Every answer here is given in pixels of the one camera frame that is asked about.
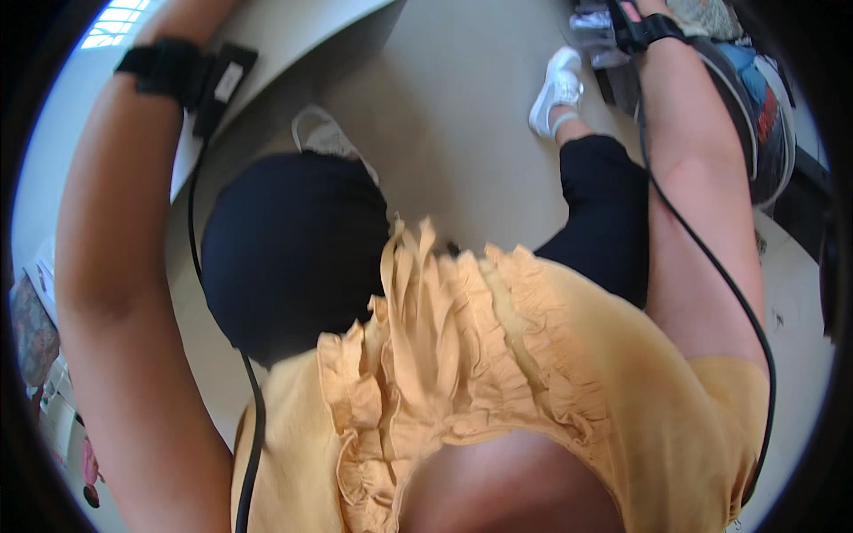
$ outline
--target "window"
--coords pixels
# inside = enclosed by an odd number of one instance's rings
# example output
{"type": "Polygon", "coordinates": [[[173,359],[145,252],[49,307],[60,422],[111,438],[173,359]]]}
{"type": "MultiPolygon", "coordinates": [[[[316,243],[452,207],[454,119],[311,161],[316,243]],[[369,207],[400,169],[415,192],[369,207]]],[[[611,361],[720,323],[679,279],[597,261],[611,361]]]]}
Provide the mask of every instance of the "window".
{"type": "Polygon", "coordinates": [[[142,25],[140,17],[145,9],[148,14],[152,9],[149,7],[151,0],[113,0],[98,15],[89,35],[83,40],[80,48],[97,48],[99,46],[113,46],[121,44],[122,40],[131,32],[138,30],[142,25]]]}

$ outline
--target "ruffle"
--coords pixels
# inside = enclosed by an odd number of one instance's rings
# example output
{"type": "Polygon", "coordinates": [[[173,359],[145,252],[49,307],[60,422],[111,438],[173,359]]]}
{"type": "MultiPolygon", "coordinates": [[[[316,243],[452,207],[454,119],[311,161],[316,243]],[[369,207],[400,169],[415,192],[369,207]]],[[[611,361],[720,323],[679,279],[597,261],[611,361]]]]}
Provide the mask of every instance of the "ruffle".
{"type": "Polygon", "coordinates": [[[549,417],[572,436],[573,453],[588,466],[590,462],[600,465],[598,459],[609,454],[606,393],[595,359],[568,321],[569,304],[546,288],[554,287],[548,278],[552,270],[523,246],[516,246],[509,256],[487,245],[485,255],[509,288],[515,311],[528,322],[524,345],[541,369],[538,378],[548,390],[549,417]]]}
{"type": "Polygon", "coordinates": [[[434,241],[428,220],[420,240],[397,222],[380,264],[386,297],[371,300],[373,318],[343,337],[323,334],[317,345],[322,395],[341,443],[341,512],[356,533],[399,529],[413,470],[444,443],[528,429],[588,464],[606,453],[603,391],[592,367],[572,357],[582,347],[560,327],[542,265],[522,248],[512,257],[487,248],[513,307],[531,324],[524,345],[546,389],[534,395],[478,260],[470,252],[437,258],[434,241]]]}

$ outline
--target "forearm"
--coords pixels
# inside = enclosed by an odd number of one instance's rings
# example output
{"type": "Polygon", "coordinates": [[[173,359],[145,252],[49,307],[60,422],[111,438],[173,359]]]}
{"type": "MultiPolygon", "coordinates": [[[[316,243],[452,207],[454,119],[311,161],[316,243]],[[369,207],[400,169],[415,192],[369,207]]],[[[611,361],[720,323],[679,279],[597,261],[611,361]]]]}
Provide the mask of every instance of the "forearm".
{"type": "MultiPolygon", "coordinates": [[[[168,35],[205,43],[236,0],[172,0],[136,42],[168,35]]],[[[57,231],[63,304],[122,306],[165,288],[163,242],[183,111],[169,97],[138,95],[116,74],[92,108],[68,174],[57,231]]]]}

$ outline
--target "shoe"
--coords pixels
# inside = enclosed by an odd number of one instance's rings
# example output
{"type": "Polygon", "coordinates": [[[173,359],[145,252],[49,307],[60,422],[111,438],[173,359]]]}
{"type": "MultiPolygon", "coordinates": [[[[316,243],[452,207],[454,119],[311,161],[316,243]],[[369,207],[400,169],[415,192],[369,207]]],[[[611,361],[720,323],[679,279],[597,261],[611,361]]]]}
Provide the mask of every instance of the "shoe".
{"type": "Polygon", "coordinates": [[[349,138],[340,129],[340,126],[332,118],[332,115],[320,106],[310,104],[302,111],[296,113],[293,121],[290,123],[290,131],[293,134],[293,142],[296,143],[296,149],[300,152],[310,150],[321,155],[333,155],[342,159],[352,159],[356,155],[364,164],[368,174],[374,183],[379,185],[379,175],[376,174],[374,167],[370,166],[352,144],[349,138]],[[310,129],[308,137],[304,142],[299,138],[299,127],[308,118],[313,118],[313,128],[310,129]]]}
{"type": "Polygon", "coordinates": [[[573,106],[576,110],[580,108],[581,97],[583,96],[583,83],[579,77],[581,67],[580,53],[569,46],[557,50],[557,53],[548,62],[548,69],[545,71],[545,84],[533,103],[531,116],[528,119],[531,130],[540,137],[553,139],[557,132],[557,126],[562,124],[564,120],[577,118],[577,113],[567,113],[560,117],[554,125],[548,124],[548,114],[552,107],[565,104],[573,106]]]}

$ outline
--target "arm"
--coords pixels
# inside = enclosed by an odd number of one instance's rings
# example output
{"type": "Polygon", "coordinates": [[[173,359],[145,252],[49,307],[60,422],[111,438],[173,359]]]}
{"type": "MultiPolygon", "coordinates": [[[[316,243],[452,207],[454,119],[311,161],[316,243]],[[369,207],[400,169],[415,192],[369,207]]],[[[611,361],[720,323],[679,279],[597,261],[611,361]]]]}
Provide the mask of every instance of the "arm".
{"type": "MultiPolygon", "coordinates": [[[[203,44],[236,0],[171,0],[136,40],[203,44]]],[[[86,430],[131,530],[229,531],[231,458],[190,372],[163,258],[183,115],[107,82],[80,137],[57,231],[62,345],[86,430]]]]}
{"type": "MultiPolygon", "coordinates": [[[[643,15],[669,14],[663,0],[640,0],[638,7],[643,15]]],[[[641,61],[652,171],[763,322],[746,165],[731,118],[701,59],[686,44],[661,39],[641,61]]],[[[654,191],[649,240],[647,313],[681,353],[744,357],[767,373],[737,299],[654,191]]]]}

